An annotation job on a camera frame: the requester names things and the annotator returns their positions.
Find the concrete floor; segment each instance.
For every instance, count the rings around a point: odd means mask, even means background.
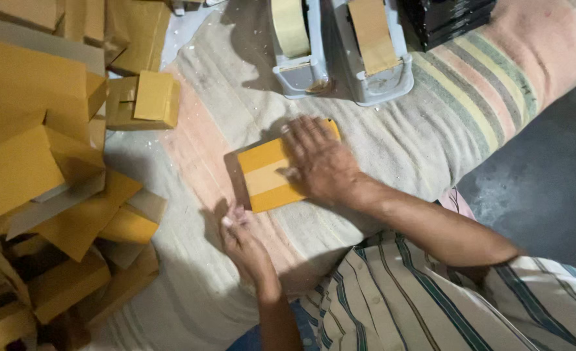
[[[531,255],[576,267],[576,88],[458,189],[479,222]]]

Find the left hand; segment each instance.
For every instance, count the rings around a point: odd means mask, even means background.
[[[227,256],[245,279],[253,281],[260,294],[261,290],[276,290],[278,278],[268,251],[253,235],[251,224],[250,213],[243,206],[231,205],[221,220],[221,239]]]

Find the black package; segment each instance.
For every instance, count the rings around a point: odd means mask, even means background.
[[[457,29],[461,29],[466,26],[471,26],[475,21],[483,17],[489,17],[494,7],[495,7],[495,0],[475,11],[471,11],[471,13],[466,14],[461,18],[457,18],[456,20],[448,22],[444,26],[441,26],[440,28],[437,28],[434,31],[427,32],[423,28],[416,28],[416,34],[420,38],[420,41],[425,42],[434,41],[442,36],[445,36],[453,31],[456,31]]]
[[[492,0],[401,0],[415,28],[431,32]]]
[[[491,14],[486,17],[479,18],[474,22],[466,24],[462,28],[456,29],[453,32],[448,33],[447,35],[440,36],[437,39],[429,40],[429,41],[420,41],[422,45],[422,50],[427,52],[431,50],[433,47],[439,46],[441,44],[446,43],[447,41],[453,40],[454,38],[464,35],[467,32],[471,31],[472,29],[479,28],[480,26],[489,23],[489,19],[491,18]]]

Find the small cardboard box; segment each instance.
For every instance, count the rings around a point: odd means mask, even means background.
[[[177,125],[180,85],[169,73],[110,81],[106,127],[113,131],[172,129]]]
[[[329,129],[339,139],[338,127],[327,119]],[[269,141],[238,154],[240,168],[245,177],[253,212],[263,212],[305,199],[297,186],[290,183],[277,169],[289,167],[284,142]]]
[[[18,301],[0,307],[0,350],[17,339],[36,332],[30,309]]]
[[[101,151],[44,126],[44,115],[0,132],[0,234],[9,239],[104,188]]]
[[[145,245],[127,269],[115,267],[104,294],[93,293],[76,305],[87,327],[94,327],[119,310],[158,276],[158,258],[154,246]]]
[[[0,0],[0,20],[52,33],[61,13],[57,0]]]
[[[157,72],[171,10],[162,1],[108,0],[109,6],[115,2],[121,3],[118,15],[126,21],[129,44],[110,69],[122,76],[136,76],[142,70]]]
[[[103,192],[62,211],[31,231],[79,262],[120,206],[142,187],[139,182],[108,169]]]
[[[67,259],[29,282],[24,282],[0,251],[0,270],[16,289],[19,300],[32,307],[44,324],[108,283],[111,277],[104,259],[93,251],[81,262]]]
[[[89,145],[87,123],[105,99],[105,77],[83,63],[0,43],[0,131],[47,111],[49,128]]]

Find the forearm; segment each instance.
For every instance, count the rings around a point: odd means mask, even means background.
[[[279,280],[276,277],[265,279],[264,282],[257,284],[256,291],[263,349],[302,350],[297,321]]]
[[[448,266],[488,266],[518,255],[518,248],[508,239],[477,221],[387,187],[367,175],[356,180],[343,202],[398,230]]]

